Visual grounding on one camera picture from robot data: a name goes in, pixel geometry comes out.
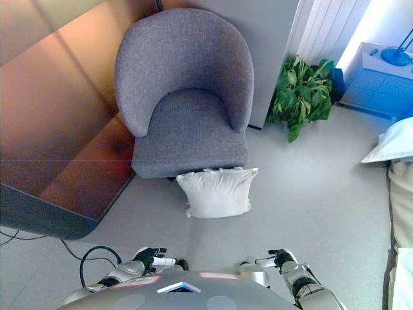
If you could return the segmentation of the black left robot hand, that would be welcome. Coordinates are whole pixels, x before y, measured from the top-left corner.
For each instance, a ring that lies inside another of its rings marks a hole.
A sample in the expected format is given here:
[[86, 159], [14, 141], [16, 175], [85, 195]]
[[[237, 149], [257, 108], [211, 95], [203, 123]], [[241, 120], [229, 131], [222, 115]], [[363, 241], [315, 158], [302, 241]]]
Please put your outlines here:
[[170, 266], [177, 263], [175, 258], [167, 258], [165, 256], [166, 252], [167, 249], [164, 247], [143, 247], [135, 253], [132, 261], [141, 262], [144, 266], [143, 274], [147, 274], [153, 265]]

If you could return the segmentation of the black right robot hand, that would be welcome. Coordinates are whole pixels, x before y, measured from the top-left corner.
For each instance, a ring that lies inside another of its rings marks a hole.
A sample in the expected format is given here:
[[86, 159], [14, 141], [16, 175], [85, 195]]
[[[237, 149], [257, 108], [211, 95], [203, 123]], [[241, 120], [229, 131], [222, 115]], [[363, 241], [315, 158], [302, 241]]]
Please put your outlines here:
[[254, 263], [261, 267], [282, 268], [285, 262], [297, 263], [296, 257], [289, 249], [271, 249], [268, 250], [268, 258], [255, 259]]

